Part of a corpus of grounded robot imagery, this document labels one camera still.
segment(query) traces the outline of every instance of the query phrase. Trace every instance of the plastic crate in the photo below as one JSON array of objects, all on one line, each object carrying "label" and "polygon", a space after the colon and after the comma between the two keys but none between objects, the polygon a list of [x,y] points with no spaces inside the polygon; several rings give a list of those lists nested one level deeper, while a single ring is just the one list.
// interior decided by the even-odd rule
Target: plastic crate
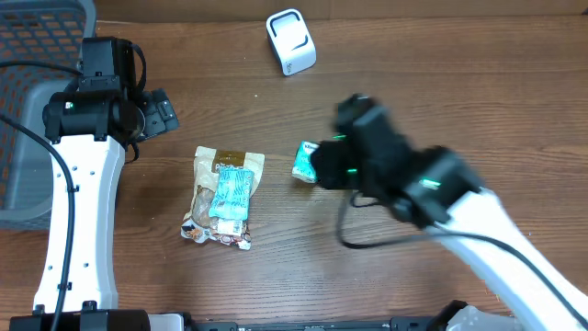
[{"label": "plastic crate", "polygon": [[[35,60],[75,68],[82,38],[93,37],[95,26],[91,0],[0,0],[0,62]],[[73,78],[34,66],[1,68],[0,111],[43,137],[43,107]],[[0,123],[0,228],[48,229],[52,185],[49,153]]]}]

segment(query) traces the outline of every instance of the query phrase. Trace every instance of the teal packet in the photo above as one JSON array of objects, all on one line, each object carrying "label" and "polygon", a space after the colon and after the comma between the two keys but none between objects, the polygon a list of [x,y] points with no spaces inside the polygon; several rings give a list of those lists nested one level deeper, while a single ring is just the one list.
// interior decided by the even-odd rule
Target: teal packet
[{"label": "teal packet", "polygon": [[307,183],[316,183],[316,173],[311,165],[311,154],[319,148],[316,143],[302,142],[296,152],[292,176]]},{"label": "teal packet", "polygon": [[249,216],[249,198],[254,172],[248,169],[222,167],[219,185],[210,205],[209,217],[245,221]]}]

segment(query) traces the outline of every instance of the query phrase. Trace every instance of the blue packet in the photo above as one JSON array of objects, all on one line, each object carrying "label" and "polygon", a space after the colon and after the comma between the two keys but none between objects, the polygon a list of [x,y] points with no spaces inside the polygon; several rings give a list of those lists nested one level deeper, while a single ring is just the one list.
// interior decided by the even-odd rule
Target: blue packet
[{"label": "blue packet", "polygon": [[254,172],[248,169],[222,167],[219,185],[210,205],[209,217],[245,221],[249,216],[249,198]]}]

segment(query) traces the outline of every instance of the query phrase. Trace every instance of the brown tabletop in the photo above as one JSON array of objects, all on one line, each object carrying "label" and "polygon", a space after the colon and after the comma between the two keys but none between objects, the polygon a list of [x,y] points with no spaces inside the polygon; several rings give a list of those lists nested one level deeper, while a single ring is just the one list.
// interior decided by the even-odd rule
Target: brown tabletop
[{"label": "brown tabletop", "polygon": [[[331,137],[334,104],[355,92],[389,106],[417,146],[462,153],[521,231],[588,291],[585,17],[335,20],[309,29],[317,63],[286,78],[265,22],[98,24],[98,35],[142,47],[147,88],[165,88],[181,124],[142,143],[140,160],[122,172],[120,308],[264,323],[428,315],[460,299],[508,314],[440,245],[352,251],[336,243],[342,193],[308,189],[290,171],[300,141]],[[199,145],[266,155],[251,251],[179,235]],[[350,211],[347,229],[355,241],[416,233],[378,207]],[[47,237],[0,232],[0,328],[29,314]]]}]

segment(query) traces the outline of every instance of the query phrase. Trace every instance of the barcode label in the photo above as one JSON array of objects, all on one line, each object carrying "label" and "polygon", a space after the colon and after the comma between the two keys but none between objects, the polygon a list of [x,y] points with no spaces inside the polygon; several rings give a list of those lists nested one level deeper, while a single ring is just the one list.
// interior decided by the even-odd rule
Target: barcode label
[{"label": "barcode label", "polygon": [[243,221],[219,219],[217,232],[219,234],[241,235],[243,231]]}]

